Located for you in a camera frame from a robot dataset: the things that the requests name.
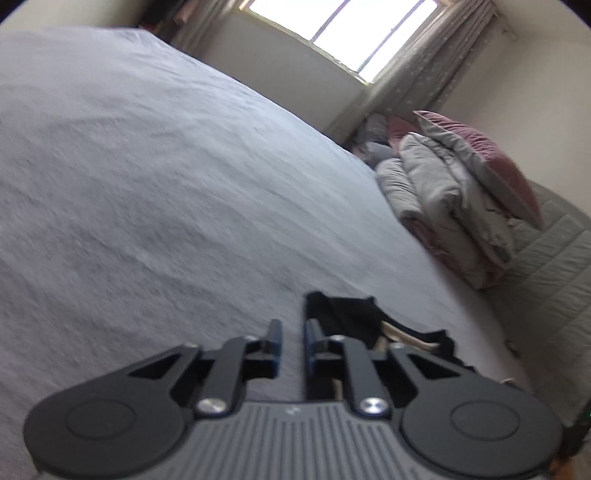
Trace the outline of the cream and black sweatshirt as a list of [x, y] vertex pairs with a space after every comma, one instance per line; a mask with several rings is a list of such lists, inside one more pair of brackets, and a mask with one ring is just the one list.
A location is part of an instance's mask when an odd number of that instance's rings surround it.
[[468, 370], [456, 356], [456, 343], [446, 330], [420, 332], [404, 325], [384, 312], [374, 297], [353, 298], [328, 296], [320, 291], [304, 297], [305, 320], [315, 319], [325, 336], [344, 335], [363, 342], [378, 351], [379, 344], [394, 341], [415, 345]]

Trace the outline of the hanging dark clothes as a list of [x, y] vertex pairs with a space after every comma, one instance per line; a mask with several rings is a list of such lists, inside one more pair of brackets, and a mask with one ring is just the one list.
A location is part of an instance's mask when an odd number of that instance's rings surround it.
[[188, 0], [152, 0], [141, 15], [137, 27], [149, 32], [156, 32], [167, 20], [172, 19]]

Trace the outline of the folded grey pink quilt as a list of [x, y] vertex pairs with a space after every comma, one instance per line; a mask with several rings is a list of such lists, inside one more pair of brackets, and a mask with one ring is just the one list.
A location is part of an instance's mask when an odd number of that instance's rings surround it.
[[412, 132], [375, 171], [394, 216], [470, 286], [506, 274], [516, 257], [509, 216], [452, 150]]

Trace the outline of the grey quilted headboard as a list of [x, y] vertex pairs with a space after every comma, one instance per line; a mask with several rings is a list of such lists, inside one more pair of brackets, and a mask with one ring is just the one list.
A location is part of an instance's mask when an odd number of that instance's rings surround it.
[[545, 227], [511, 222], [517, 256], [486, 298], [533, 391], [570, 424], [590, 398], [590, 219], [551, 190], [532, 188]]

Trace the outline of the grey pillows behind quilt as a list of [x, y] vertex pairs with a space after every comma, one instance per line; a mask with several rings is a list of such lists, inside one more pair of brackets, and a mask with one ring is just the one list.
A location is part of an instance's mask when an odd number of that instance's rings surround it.
[[419, 130], [406, 120], [374, 113], [353, 135], [352, 153], [368, 164], [397, 157], [401, 141], [412, 132]]

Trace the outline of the maroon grey pillow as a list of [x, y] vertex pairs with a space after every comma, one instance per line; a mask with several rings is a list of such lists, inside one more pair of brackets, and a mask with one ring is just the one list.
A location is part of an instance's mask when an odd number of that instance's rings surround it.
[[544, 229], [542, 209], [528, 179], [493, 140], [439, 113], [416, 110], [414, 114], [422, 131], [452, 150], [513, 217]]

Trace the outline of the grey patterned curtain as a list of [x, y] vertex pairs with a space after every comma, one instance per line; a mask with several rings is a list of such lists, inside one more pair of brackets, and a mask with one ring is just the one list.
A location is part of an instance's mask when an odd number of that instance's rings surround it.
[[342, 143], [372, 113], [412, 122], [416, 110], [435, 109], [476, 58], [496, 14], [492, 1], [452, 4], [408, 42], [377, 80], [363, 87], [322, 131]]

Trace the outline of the bright window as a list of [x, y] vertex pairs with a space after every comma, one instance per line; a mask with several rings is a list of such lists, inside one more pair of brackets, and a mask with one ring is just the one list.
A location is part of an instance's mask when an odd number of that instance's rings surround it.
[[239, 9], [372, 83], [450, 6], [437, 0], [256, 0], [242, 2]]

